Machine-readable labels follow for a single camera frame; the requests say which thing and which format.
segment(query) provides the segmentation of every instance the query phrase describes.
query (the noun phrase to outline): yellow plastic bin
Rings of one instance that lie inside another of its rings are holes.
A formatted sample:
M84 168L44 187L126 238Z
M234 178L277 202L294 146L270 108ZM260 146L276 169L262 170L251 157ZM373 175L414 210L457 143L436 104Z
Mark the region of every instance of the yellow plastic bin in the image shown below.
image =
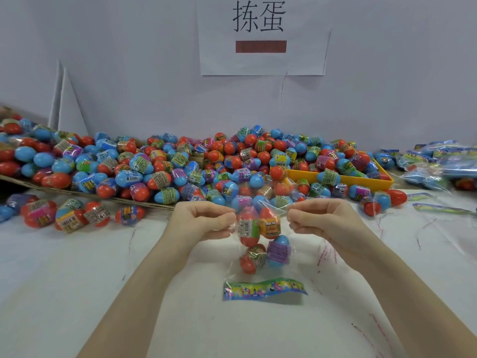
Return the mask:
M378 162L373 158L373 161L378 166L378 169L381 173L385 173L389 176L391 180L386 181L382 179L363 179L361 177L350 177L350 176L343 176L341 177L341 183L344 183L348 186L352 185L359 185L363 187L367 187L371 190L371 192L376 191L384 191L385 189L390 189L394 184L393 178L382 168ZM306 172L306 171L297 171L296 169L289 169L288 170L288 177L290 177L294 181L298 181L299 179L306 179L310 184L313 182L318 182L316 176L318 175L317 172Z

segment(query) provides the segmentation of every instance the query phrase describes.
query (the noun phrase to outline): white paper sign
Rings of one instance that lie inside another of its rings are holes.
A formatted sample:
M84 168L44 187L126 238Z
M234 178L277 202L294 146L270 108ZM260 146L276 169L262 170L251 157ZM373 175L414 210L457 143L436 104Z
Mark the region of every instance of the white paper sign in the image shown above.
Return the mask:
M319 0L197 0L201 75L324 75Z

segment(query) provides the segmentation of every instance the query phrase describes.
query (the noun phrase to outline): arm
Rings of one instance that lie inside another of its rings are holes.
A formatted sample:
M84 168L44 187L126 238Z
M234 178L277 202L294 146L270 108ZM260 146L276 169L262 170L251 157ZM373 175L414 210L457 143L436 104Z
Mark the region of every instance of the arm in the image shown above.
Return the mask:
M145 357L165 291L201 240L230 236L233 209L211 202L176 205L159 242L141 262L77 358Z
M477 357L477 338L384 244L358 271L373 289L411 357Z
M291 205L290 228L324 237L360 272L410 357L477 357L477 338L340 199Z

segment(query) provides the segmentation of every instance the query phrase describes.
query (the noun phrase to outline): white wall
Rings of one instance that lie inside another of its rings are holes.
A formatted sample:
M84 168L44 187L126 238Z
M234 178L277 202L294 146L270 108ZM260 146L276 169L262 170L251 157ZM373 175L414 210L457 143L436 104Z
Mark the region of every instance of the white wall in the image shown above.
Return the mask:
M25 0L0 0L0 104L45 123L55 76L56 58L41 41Z
M256 123L363 149L477 140L477 0L331 0L325 77L201 77L194 0L25 0L88 130L204 137Z

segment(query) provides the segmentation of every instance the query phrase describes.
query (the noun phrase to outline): white tabletop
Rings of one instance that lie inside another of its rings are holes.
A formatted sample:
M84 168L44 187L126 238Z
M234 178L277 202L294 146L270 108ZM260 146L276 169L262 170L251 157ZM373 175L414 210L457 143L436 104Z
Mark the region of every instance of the white tabletop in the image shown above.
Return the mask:
M477 205L471 194L435 195L438 200L422 202ZM477 333L477 243L466 236L475 236L473 221L450 215L434 221L411 203L388 211L380 221L364 219ZM155 213L134 228L111 222L68 237L53 228L27 234L15 219L2 224L2 357L74 357L166 223ZM287 233L297 251L287 271L304 283L307 296L277 301L291 305L224 302L222 284L240 244L237 238L200 243L164 297L149 357L404 357L363 277L339 256L335 261L325 240ZM4 246L13 247L5 253Z

